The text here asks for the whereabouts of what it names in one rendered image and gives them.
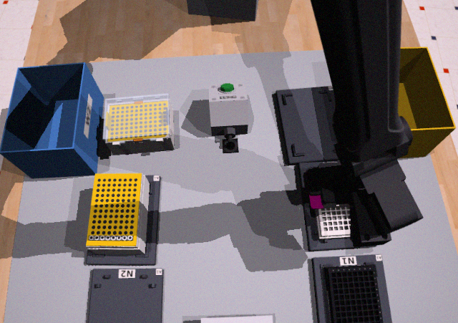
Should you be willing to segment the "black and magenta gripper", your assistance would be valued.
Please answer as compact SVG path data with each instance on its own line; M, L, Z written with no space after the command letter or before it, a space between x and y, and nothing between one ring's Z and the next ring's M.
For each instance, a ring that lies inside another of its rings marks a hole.
M323 209L323 205L335 203L332 182L341 170L346 176L340 162L320 163L318 167L310 167L306 170L311 209ZM359 185L350 178L347 180L357 187L365 188L364 185Z

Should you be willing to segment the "blue open-top bin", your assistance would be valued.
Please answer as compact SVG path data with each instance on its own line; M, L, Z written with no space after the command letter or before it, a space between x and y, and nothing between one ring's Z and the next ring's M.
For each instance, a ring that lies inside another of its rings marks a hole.
M85 62L18 67L0 154L30 178L95 175L103 104Z

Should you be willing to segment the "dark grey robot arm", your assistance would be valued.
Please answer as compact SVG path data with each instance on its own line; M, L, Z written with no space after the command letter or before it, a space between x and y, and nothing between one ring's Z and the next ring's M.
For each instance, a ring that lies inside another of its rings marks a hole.
M332 182L335 202L353 204L354 247L384 245L391 232L423 219L397 160L413 140L398 113L402 0L311 5L335 95L335 151L347 178L365 187L341 170Z

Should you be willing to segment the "yellow open-top bin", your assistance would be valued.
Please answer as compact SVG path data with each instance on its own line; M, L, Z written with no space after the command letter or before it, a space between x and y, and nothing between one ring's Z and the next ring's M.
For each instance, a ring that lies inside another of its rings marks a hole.
M456 129L428 47L401 47L398 111L413 134L401 158L426 157Z

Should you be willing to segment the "grey bench mat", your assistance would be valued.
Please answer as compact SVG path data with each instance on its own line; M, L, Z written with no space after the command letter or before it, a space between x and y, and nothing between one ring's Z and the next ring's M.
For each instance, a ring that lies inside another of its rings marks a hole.
M398 158L423 219L365 249L308 251L276 90L332 86L323 50L86 63L104 97L97 174L159 175L155 266L87 265L94 175L24 175L4 323L88 323L93 269L162 268L162 323L318 323L313 257L381 254L392 323L458 323L458 254L430 153ZM238 153L212 136L209 85L245 83ZM113 155L105 99L169 93L174 150Z

